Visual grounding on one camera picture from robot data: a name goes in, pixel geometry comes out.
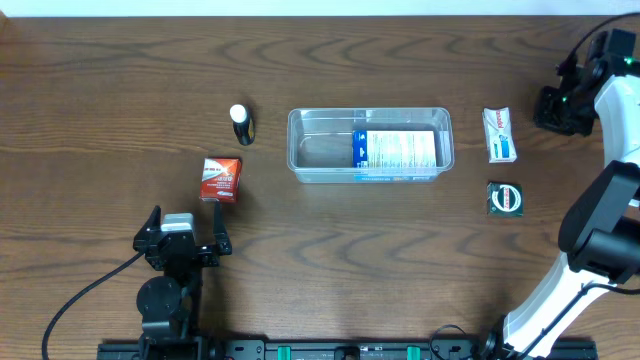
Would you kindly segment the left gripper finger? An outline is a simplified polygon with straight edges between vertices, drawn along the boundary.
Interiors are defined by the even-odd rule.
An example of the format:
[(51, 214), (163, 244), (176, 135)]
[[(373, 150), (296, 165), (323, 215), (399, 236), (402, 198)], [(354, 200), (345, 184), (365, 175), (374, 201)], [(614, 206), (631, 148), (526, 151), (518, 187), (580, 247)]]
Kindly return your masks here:
[(149, 243), (153, 241), (160, 232), (161, 227), (161, 207), (156, 205), (148, 219), (135, 235), (136, 243)]
[(222, 244), (226, 242), (226, 226), (222, 216), (221, 203), (215, 201), (213, 208), (213, 236), (217, 244)]

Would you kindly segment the red medicine box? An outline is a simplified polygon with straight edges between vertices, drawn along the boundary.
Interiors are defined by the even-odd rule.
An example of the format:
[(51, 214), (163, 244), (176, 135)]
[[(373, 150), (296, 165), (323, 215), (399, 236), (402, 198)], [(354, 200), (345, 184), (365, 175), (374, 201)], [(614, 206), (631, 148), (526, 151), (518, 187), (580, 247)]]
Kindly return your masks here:
[(200, 199), (235, 203), (241, 171), (242, 161), (239, 158), (206, 158), (200, 185)]

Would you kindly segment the white Panadol box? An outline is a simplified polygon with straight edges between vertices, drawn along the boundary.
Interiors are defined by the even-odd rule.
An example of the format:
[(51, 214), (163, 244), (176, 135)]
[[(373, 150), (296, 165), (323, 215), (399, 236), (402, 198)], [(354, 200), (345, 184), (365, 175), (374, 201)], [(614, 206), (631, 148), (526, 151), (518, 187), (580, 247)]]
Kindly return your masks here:
[(488, 109), (482, 113), (490, 163), (512, 163), (517, 159), (510, 111), (508, 108)]

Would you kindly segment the green round-logo box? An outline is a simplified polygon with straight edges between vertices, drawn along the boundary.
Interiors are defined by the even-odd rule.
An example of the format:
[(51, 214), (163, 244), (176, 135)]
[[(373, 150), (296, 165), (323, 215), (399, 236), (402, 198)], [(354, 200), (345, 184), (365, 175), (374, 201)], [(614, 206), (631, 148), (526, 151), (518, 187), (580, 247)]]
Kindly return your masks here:
[(522, 217), (524, 197), (518, 184), (489, 182), (487, 185), (487, 213), (499, 217)]

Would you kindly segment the dark bottle white cap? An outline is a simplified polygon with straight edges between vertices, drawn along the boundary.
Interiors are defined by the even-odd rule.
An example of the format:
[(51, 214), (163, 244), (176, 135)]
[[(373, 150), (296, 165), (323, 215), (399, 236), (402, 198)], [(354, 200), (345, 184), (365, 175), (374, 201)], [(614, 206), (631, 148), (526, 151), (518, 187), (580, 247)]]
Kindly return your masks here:
[(239, 143), (243, 146), (251, 145), (255, 139), (255, 126), (248, 108), (242, 104), (234, 104), (229, 113)]

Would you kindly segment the blue fever patch box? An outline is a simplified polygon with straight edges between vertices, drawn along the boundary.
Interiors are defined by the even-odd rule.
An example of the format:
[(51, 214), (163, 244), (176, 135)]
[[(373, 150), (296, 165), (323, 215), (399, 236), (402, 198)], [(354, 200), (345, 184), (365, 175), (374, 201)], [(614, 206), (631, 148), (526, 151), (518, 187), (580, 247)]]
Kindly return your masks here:
[(433, 131), (357, 130), (352, 136), (352, 164), (366, 175), (413, 177), (437, 168)]

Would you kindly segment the clear plastic container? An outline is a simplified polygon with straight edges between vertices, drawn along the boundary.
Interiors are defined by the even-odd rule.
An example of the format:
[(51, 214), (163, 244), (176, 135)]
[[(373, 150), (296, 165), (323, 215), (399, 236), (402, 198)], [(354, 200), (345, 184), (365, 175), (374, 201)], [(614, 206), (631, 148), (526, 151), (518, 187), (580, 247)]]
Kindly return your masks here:
[(288, 115), (288, 166), (302, 183), (424, 183), (455, 162), (441, 107), (298, 108)]

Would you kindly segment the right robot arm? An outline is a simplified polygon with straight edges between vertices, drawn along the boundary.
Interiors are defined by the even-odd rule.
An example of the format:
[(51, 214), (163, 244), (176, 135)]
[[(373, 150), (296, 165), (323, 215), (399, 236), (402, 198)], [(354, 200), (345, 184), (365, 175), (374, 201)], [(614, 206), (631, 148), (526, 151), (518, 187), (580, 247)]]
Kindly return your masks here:
[(599, 50), (558, 72), (561, 85), (545, 88), (537, 121), (565, 133), (600, 121), (605, 167), (563, 219), (551, 270), (489, 332), (477, 359), (596, 358), (594, 342), (560, 336), (598, 297), (627, 294), (624, 283), (639, 272), (639, 223), (624, 215), (639, 203), (639, 62)]

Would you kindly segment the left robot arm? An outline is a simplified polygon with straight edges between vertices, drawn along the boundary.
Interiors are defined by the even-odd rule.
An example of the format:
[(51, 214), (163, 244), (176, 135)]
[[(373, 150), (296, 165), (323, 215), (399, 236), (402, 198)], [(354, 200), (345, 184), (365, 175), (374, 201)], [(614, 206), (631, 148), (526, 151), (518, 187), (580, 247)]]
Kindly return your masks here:
[(158, 206), (134, 236), (133, 249), (162, 273), (144, 283), (136, 298), (143, 336), (151, 346), (201, 346), (202, 270), (219, 266), (220, 258), (232, 253), (218, 201), (213, 203), (213, 237), (213, 243), (199, 245), (192, 214), (163, 216)]

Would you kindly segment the black mounting rail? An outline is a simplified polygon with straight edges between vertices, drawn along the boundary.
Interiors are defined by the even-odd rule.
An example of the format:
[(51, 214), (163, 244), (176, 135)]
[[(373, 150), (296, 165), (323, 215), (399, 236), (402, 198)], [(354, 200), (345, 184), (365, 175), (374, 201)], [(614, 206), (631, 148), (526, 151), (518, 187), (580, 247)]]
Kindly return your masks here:
[(467, 339), (429, 342), (330, 343), (234, 340), (206, 343), (139, 345), (111, 343), (98, 346), (98, 360), (223, 359), (223, 360), (432, 360), (477, 359), (478, 346)]

